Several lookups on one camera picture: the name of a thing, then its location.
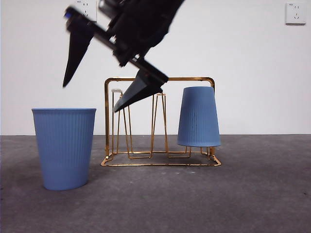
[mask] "blue ribbed cup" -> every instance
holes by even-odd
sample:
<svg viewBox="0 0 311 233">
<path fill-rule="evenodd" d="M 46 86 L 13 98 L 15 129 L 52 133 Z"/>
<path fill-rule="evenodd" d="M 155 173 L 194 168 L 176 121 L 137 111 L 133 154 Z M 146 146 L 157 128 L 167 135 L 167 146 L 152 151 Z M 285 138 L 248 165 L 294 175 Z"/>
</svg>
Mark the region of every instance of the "blue ribbed cup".
<svg viewBox="0 0 311 233">
<path fill-rule="evenodd" d="M 93 108 L 34 108 L 44 187 L 68 190 L 87 183 L 92 149 Z"/>
<path fill-rule="evenodd" d="M 192 86 L 184 89 L 177 143 L 189 147 L 220 146 L 212 87 Z"/>
</svg>

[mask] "gray carpet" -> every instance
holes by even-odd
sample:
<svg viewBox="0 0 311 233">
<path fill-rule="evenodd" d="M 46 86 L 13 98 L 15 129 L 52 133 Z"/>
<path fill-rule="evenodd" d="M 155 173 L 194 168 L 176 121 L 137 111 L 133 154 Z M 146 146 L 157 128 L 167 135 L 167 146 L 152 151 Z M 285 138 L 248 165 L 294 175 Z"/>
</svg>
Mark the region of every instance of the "gray carpet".
<svg viewBox="0 0 311 233">
<path fill-rule="evenodd" d="M 311 135 L 222 143 L 220 167 L 101 167 L 95 136 L 89 182 L 57 192 L 42 186 L 35 137 L 2 136 L 1 232 L 310 233 Z"/>
</svg>

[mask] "gold metal rack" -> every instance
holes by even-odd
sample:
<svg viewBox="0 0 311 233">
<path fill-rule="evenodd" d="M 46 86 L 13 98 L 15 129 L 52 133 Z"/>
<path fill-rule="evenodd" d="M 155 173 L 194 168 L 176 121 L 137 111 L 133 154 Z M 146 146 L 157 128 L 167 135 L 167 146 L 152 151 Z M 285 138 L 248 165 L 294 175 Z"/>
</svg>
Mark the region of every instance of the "gold metal rack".
<svg viewBox="0 0 311 233">
<path fill-rule="evenodd" d="M 102 166 L 220 166 L 221 162 L 215 155 L 215 147 L 207 147 L 206 151 L 203 151 L 203 148 L 200 148 L 200 151 L 192 151 L 191 147 L 185 147 L 183 151 L 170 151 L 168 145 L 168 136 L 167 136 L 167 115 L 166 115 L 166 94 L 159 93 L 156 94 L 156 97 L 152 96 L 152 120 L 151 120 L 151 142 L 150 142 L 150 150 L 149 151 L 134 151 L 133 150 L 133 140 L 132 140 L 132 126 L 131 126 L 131 114 L 130 107 L 127 107 L 128 114 L 126 114 L 126 110 L 121 110 L 123 112 L 123 121 L 125 128 L 125 141 L 126 141 L 126 151 L 119 151 L 119 140 L 120 140 L 120 116 L 121 111 L 118 114 L 118 131 L 117 131 L 117 147 L 116 151 L 114 150 L 114 113 L 112 113 L 112 140 L 110 147 L 110 123 L 109 123 L 109 113 L 111 109 L 109 108 L 109 83 L 110 82 L 128 82 L 133 81 L 135 78 L 109 78 L 104 83 L 104 96 L 105 96 L 105 129 L 106 129 L 106 145 L 105 145 L 105 158 L 102 161 Z M 171 81 L 207 81 L 210 83 L 210 86 L 215 90 L 215 82 L 212 78 L 208 77 L 184 77 L 184 78 L 169 78 L 169 82 Z M 120 89 L 112 89 L 112 107 L 114 106 L 114 96 L 116 93 L 120 94 L 120 97 L 123 95 L 123 92 Z M 155 151 L 154 150 L 154 140 L 155 140 L 155 126 L 156 126 L 156 112 L 158 106 L 158 99 L 161 99 L 162 109 L 163 109 L 163 121 L 164 121 L 164 131 L 165 131 L 165 151 Z M 114 164 L 112 160 L 117 154 L 127 154 L 128 159 L 151 159 L 154 154 L 161 153 L 166 154 L 168 159 L 175 158 L 191 158 L 193 153 L 199 153 L 202 155 L 206 155 L 208 163 L 144 163 L 144 164 Z M 145 154 L 146 156 L 133 156 L 134 154 Z"/>
</svg>

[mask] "cup rack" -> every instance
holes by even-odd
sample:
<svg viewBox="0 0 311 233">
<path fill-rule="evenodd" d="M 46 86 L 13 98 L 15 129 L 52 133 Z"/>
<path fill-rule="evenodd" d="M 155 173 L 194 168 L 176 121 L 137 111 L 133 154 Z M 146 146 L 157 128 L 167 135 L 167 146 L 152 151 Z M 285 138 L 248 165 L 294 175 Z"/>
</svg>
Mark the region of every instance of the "cup rack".
<svg viewBox="0 0 311 233">
<path fill-rule="evenodd" d="M 111 82 L 132 82 L 135 78 L 109 78 L 104 83 L 104 97 L 105 97 L 105 157 L 102 161 L 102 166 L 220 166 L 221 162 L 215 155 L 215 147 L 207 147 L 206 150 L 200 148 L 200 151 L 192 151 L 191 147 L 185 147 L 183 151 L 171 151 L 168 144 L 168 135 L 167 135 L 167 115 L 166 115 L 166 97 L 164 93 L 159 93 L 152 96 L 152 119 L 151 119 L 151 142 L 150 150 L 148 151 L 135 151 L 133 149 L 133 137 L 132 137 L 132 125 L 131 125 L 131 112 L 130 106 L 126 107 L 126 110 L 120 110 L 116 114 L 112 112 L 112 107 L 114 106 L 115 95 L 119 94 L 119 98 L 123 95 L 123 92 L 120 89 L 112 89 L 112 107 L 109 108 L 109 84 Z M 184 81 L 205 81 L 210 84 L 211 87 L 215 90 L 215 82 L 212 78 L 208 77 L 181 77 L 181 78 L 169 78 L 168 82 L 184 82 Z M 156 126 L 156 117 L 158 103 L 162 103 L 163 109 L 163 122 L 164 122 L 164 131 L 165 131 L 165 151 L 154 150 L 155 144 L 155 126 Z M 112 113 L 112 122 L 110 127 L 109 113 Z M 126 151 L 119 150 L 119 141 L 120 141 L 120 117 L 123 115 L 124 129 L 125 129 L 125 141 L 126 141 Z M 118 115 L 118 127 L 117 127 L 117 141 L 115 141 L 115 115 Z M 189 159 L 193 154 L 202 154 L 206 156 L 206 163 L 139 163 L 139 164 L 130 164 L 130 163 L 113 163 L 114 158 L 118 154 L 126 154 L 129 160 L 139 160 L 139 159 L 152 159 L 155 154 L 166 154 L 167 159 Z"/>
</svg>

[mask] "electrical socket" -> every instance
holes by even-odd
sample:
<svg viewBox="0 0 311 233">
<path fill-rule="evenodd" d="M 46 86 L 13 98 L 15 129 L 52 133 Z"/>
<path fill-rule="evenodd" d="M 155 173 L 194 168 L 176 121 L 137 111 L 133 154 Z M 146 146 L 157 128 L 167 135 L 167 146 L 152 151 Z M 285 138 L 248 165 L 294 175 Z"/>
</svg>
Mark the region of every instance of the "electrical socket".
<svg viewBox="0 0 311 233">
<path fill-rule="evenodd" d="M 84 16 L 92 21 L 97 21 L 97 1 L 96 0 L 76 0 L 74 6 Z"/>
<path fill-rule="evenodd" d="M 286 24 L 306 24 L 307 4 L 304 2 L 286 3 Z"/>
</svg>

